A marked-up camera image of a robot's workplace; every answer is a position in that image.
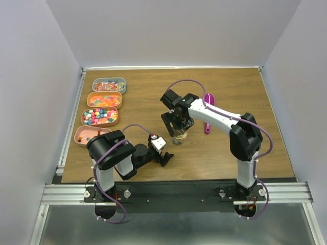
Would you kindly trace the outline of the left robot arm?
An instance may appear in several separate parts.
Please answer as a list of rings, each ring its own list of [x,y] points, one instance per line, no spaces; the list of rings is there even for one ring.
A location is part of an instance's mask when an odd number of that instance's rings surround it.
[[[98,186],[96,196],[103,202],[113,197],[114,171],[122,180],[129,180],[139,168],[152,161],[162,167],[166,166],[174,156],[162,152],[166,144],[162,137],[150,134],[147,145],[133,145],[120,130],[90,139],[86,147],[93,161],[94,179]]]

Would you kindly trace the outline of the pink tray of candies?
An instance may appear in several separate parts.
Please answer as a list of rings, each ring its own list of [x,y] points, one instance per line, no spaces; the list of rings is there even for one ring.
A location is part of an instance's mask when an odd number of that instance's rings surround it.
[[[115,107],[89,108],[81,115],[84,126],[110,127],[119,121],[118,110]]]

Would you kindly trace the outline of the white jar lid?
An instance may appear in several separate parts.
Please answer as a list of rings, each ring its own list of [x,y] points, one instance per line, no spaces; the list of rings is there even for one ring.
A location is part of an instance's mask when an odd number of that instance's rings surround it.
[[[187,135],[188,135],[188,133],[185,130],[176,130],[173,133],[172,139],[177,140],[177,141],[182,141],[187,138]]]

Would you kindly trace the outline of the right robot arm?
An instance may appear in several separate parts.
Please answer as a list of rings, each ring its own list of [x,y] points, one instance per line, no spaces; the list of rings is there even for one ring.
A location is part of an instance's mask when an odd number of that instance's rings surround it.
[[[237,159],[238,175],[235,194],[241,200],[253,195],[256,184],[254,166],[263,141],[252,114],[226,112],[207,104],[198,96],[188,93],[179,96],[169,89],[160,98],[168,112],[161,115],[171,137],[182,136],[192,127],[195,119],[201,120],[229,136],[229,147]]]

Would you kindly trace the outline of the clear plastic jar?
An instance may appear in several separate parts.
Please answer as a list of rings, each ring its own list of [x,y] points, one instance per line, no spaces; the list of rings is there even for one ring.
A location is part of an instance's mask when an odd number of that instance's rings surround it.
[[[174,145],[182,145],[184,144],[186,137],[172,137],[171,141]]]

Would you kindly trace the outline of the magenta plastic scoop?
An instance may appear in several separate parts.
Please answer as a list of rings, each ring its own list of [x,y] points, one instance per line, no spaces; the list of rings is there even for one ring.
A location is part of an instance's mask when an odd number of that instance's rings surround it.
[[[205,95],[205,97],[204,97],[204,101],[205,101],[207,104],[210,104],[210,105],[213,105],[213,106],[215,105],[215,99],[214,99],[214,96],[213,96],[212,94],[210,94],[210,93],[207,93],[207,94]],[[211,131],[211,126],[210,126],[210,124],[206,123],[206,124],[205,124],[205,130],[204,130],[204,132],[205,132],[206,134],[209,134],[210,131]]]

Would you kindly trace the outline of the pink tray of lollipops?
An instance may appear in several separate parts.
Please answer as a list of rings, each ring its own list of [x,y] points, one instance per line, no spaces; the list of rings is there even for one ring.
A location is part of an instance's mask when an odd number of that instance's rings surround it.
[[[92,138],[109,132],[111,132],[111,130],[107,128],[80,126],[75,132],[74,141],[80,146],[86,146]]]

